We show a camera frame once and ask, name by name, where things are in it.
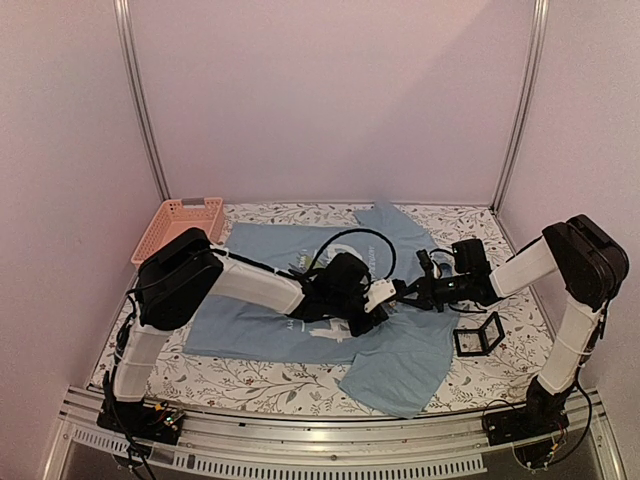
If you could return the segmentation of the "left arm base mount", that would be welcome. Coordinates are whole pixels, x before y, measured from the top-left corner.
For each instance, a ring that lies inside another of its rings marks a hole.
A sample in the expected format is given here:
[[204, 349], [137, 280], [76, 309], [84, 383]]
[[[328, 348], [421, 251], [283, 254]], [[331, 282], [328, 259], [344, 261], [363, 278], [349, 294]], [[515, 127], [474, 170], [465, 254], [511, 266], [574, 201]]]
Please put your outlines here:
[[181, 409], [171, 408], [166, 402], [151, 406], [143, 401], [105, 399], [97, 426], [116, 433], [128, 433], [134, 439], [177, 445], [184, 418]]

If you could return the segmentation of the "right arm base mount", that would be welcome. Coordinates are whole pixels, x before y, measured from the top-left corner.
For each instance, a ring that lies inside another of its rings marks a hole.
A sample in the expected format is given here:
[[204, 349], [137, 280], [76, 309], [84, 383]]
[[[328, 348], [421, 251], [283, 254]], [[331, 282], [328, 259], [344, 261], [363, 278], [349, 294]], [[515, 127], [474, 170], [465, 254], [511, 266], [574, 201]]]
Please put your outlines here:
[[563, 432], [569, 427], [569, 419], [563, 410], [536, 416], [525, 404], [495, 399], [483, 409], [481, 426], [489, 445], [497, 446]]

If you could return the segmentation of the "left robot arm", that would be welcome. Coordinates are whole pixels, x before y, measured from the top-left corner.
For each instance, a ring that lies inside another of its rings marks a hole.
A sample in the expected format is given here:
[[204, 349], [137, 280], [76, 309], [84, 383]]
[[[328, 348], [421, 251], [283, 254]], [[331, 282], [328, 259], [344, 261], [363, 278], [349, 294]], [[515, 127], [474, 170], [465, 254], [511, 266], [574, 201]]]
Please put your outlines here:
[[383, 303], [396, 288], [376, 280], [349, 252], [327, 266], [283, 271], [216, 248], [192, 227], [148, 257], [126, 298], [132, 311], [119, 332], [114, 366], [103, 377], [111, 419], [128, 434], [148, 426], [146, 382], [167, 337], [184, 326], [210, 295], [258, 305], [306, 323], [341, 319], [352, 336], [386, 320]]

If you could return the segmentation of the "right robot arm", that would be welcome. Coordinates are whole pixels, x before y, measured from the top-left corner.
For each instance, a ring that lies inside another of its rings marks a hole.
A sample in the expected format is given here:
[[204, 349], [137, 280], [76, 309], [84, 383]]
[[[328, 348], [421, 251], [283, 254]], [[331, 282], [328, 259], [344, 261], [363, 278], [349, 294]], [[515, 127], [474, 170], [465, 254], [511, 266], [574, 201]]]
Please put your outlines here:
[[537, 436], [555, 420], [576, 388], [579, 371], [602, 337], [610, 302], [630, 269], [624, 249], [585, 215], [545, 227], [540, 236], [499, 267], [491, 267], [479, 239], [452, 245], [454, 273], [435, 275], [435, 262], [417, 252], [422, 277], [406, 289], [409, 304], [442, 311], [471, 301], [489, 307], [557, 273], [567, 293], [560, 329], [546, 363], [531, 380], [517, 427]]

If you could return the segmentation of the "light blue printed t-shirt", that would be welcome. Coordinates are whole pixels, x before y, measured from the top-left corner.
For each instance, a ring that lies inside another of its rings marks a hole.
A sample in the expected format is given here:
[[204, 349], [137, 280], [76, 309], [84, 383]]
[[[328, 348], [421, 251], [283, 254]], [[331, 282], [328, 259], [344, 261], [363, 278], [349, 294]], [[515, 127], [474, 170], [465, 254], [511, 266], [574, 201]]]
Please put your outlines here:
[[[364, 261], [374, 278], [388, 272], [406, 282], [422, 270], [415, 255], [432, 250], [430, 234], [388, 203], [354, 213], [362, 232], [330, 244], [319, 262], [349, 252]], [[450, 310], [422, 311], [400, 304], [389, 318], [357, 338], [340, 319], [314, 323], [287, 318], [239, 300], [210, 295], [195, 315], [185, 352], [266, 362], [345, 364], [340, 389], [384, 414], [412, 418], [430, 402], [453, 359]]]

